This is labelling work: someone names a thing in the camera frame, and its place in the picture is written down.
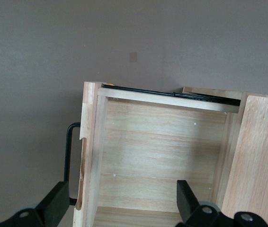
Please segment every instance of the wooden board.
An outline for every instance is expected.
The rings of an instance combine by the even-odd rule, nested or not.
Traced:
[[[209,198],[209,201],[215,203],[220,209],[223,204],[224,194],[235,153],[235,148],[232,148],[232,141],[238,136],[235,130],[236,122],[237,114],[228,113]]]
[[[268,98],[248,96],[222,212],[250,211],[268,223]]]
[[[226,114],[109,99],[98,205],[178,212],[176,182],[208,200]]]
[[[127,100],[135,100],[148,103],[158,103],[174,106],[183,106],[203,110],[214,110],[220,112],[231,112],[238,113],[238,106],[226,105],[221,103],[212,103],[206,101],[199,101],[187,98],[171,97],[171,96],[160,96],[151,95],[133,91],[123,91],[117,89],[100,88],[98,90],[100,96],[106,96],[111,98],[122,98]]]
[[[94,227],[174,227],[179,213],[98,207]]]
[[[89,196],[90,170],[94,140],[98,88],[101,83],[85,82],[83,89],[80,139],[82,139],[78,197],[74,209],[73,226],[85,227]]]

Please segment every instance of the black metal handle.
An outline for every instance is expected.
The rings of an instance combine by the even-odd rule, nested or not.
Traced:
[[[64,159],[64,175],[63,180],[69,183],[70,178],[70,161],[71,161],[71,146],[72,146],[72,132],[74,128],[80,128],[80,122],[75,122],[68,127],[66,138],[66,152]],[[70,197],[70,205],[75,206],[77,199]]]

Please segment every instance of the wooden drawer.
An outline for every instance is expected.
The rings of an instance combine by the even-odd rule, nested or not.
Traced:
[[[255,169],[266,166],[268,159],[266,163],[253,160],[264,154],[261,147],[255,151],[250,145],[264,142],[268,134],[257,138],[250,130],[259,125],[258,116],[268,116],[268,97],[188,87],[185,91],[241,97],[241,105],[85,83],[79,196],[73,226],[173,227],[181,221],[176,181],[182,179],[199,200],[216,203],[226,215],[250,209],[268,221],[261,211],[249,206],[250,199],[242,202],[243,195],[236,193],[237,186],[248,187],[244,192],[251,193],[256,184],[262,184],[249,185],[249,174],[258,177]],[[244,115],[247,119],[242,125]],[[262,127],[267,129],[268,122]],[[243,162],[242,151],[247,153]],[[254,172],[248,174],[245,168],[250,166]]]

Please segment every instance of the black metal frame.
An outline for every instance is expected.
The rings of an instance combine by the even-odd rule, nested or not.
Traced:
[[[75,123],[71,124],[67,129],[63,180],[68,182],[68,184],[69,184],[69,179],[70,179],[72,133],[73,133],[74,128],[80,128],[80,122],[75,122]],[[76,202],[77,202],[77,199],[73,199],[70,197],[70,205],[75,206]]]
[[[234,106],[240,105],[239,99],[219,97],[219,96],[210,96],[210,95],[199,94],[199,93],[189,93],[189,92],[188,93],[177,93],[177,92],[167,93],[167,92],[150,91],[150,90],[144,90],[144,89],[120,87],[120,86],[106,85],[106,84],[104,84],[102,87],[109,88],[109,89],[123,90],[123,91],[134,91],[134,92],[140,92],[140,93],[147,93],[147,94],[152,94],[152,95],[194,99],[194,100],[199,100],[199,101],[221,103],[221,104],[234,105]]]

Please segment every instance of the black strip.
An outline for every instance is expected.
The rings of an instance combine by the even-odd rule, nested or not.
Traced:
[[[199,101],[206,101],[206,102],[212,102],[212,103],[221,103],[221,104],[227,104],[227,105],[240,105],[239,99],[234,98],[225,98],[225,97],[219,97],[219,96],[209,96],[204,94],[197,94],[197,93],[167,93],[167,92],[160,92],[160,91],[149,91],[149,90],[143,90],[143,89],[136,89],[136,88],[130,88],[130,87],[119,87],[119,86],[113,86],[113,85],[103,85],[104,88],[109,89],[117,89],[117,90],[123,90],[123,91],[134,91],[134,92],[140,92],[140,93],[147,93],[152,95],[161,95],[161,96],[171,96],[171,97],[179,97],[179,98],[187,98],[187,99],[194,99]]]

